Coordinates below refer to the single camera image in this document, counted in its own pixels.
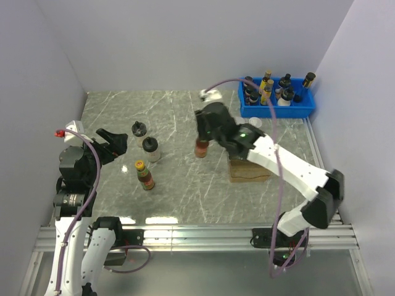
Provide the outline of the red sauce bottle yellow cap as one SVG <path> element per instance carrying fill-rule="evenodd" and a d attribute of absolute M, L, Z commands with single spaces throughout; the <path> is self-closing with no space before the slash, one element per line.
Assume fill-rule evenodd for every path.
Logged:
<path fill-rule="evenodd" d="M 197 138 L 196 145 L 194 148 L 195 156 L 199 158 L 204 158 L 207 155 L 208 146 L 209 146 L 209 141 L 204 141 Z"/>

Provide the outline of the black cap shaker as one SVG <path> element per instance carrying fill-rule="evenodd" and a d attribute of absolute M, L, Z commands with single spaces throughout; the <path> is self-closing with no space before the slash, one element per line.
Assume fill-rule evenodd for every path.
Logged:
<path fill-rule="evenodd" d="M 160 159 L 159 143 L 154 137 L 147 137 L 142 143 L 143 150 L 147 155 L 148 161 L 151 163 L 157 162 Z"/>
<path fill-rule="evenodd" d="M 148 130 L 146 125 L 143 122 L 135 121 L 131 127 L 131 132 L 133 133 L 133 136 L 135 138 L 136 145 L 138 147 L 142 147 L 143 141 L 148 136 Z"/>

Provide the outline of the black cap shaker front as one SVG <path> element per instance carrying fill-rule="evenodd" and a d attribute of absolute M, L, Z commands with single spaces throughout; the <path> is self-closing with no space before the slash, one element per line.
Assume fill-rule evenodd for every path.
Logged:
<path fill-rule="evenodd" d="M 147 137 L 142 143 L 143 150 L 147 155 L 148 161 L 151 163 L 157 162 L 160 159 L 159 143 L 154 137 Z"/>

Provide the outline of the red sauce bottle front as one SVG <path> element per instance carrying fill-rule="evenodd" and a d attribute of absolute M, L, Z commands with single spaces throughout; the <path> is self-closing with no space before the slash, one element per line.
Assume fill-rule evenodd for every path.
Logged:
<path fill-rule="evenodd" d="M 142 160 L 138 160 L 135 162 L 135 168 L 138 180 L 141 183 L 143 189 L 146 191 L 153 189 L 155 182 L 145 163 Z"/>

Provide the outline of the silver lid jar blue label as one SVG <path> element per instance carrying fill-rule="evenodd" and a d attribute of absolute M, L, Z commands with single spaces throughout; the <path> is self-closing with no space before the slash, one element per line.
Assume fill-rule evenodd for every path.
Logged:
<path fill-rule="evenodd" d="M 242 117 L 235 117 L 235 122 L 237 125 L 245 124 L 245 119 Z"/>

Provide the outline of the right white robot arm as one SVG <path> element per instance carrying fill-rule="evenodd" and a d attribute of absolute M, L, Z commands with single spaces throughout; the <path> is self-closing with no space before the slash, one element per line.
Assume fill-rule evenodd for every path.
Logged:
<path fill-rule="evenodd" d="M 344 200 L 344 175 L 313 166 L 248 123 L 237 124 L 228 108 L 213 102 L 195 112 L 198 138 L 216 141 L 230 156 L 255 163 L 292 185 L 305 198 L 300 206 L 281 215 L 272 239 L 286 246 L 298 232 L 315 227 L 326 229 Z"/>

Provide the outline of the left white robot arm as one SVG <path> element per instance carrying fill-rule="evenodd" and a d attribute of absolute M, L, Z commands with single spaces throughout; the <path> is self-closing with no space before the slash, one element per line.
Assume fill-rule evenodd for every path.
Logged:
<path fill-rule="evenodd" d="M 75 125 L 56 137 L 68 147 L 59 155 L 60 177 L 53 201 L 56 243 L 46 295 L 96 295 L 98 277 L 111 248 L 124 241 L 118 217 L 91 222 L 101 168 L 127 151 L 127 134 L 97 129 L 98 143 Z"/>

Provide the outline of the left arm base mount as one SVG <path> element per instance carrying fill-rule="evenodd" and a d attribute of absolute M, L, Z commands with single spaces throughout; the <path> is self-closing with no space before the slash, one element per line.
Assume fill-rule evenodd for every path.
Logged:
<path fill-rule="evenodd" d="M 126 245 L 142 245 L 144 239 L 144 231 L 142 229 L 123 230 L 120 239 L 117 239 L 111 247 L 104 266 L 122 266 L 126 259 L 128 250 L 119 247 Z"/>

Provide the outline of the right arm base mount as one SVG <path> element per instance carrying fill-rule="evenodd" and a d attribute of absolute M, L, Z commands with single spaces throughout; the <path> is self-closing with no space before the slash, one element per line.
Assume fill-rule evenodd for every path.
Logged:
<path fill-rule="evenodd" d="M 285 251 L 274 251 L 273 264 L 280 267 L 290 257 L 290 254 L 299 243 L 304 231 L 297 232 L 288 237 L 280 231 L 276 232 L 275 248 L 287 248 Z M 270 249 L 272 241 L 272 228 L 253 228 L 250 244 L 256 249 Z"/>

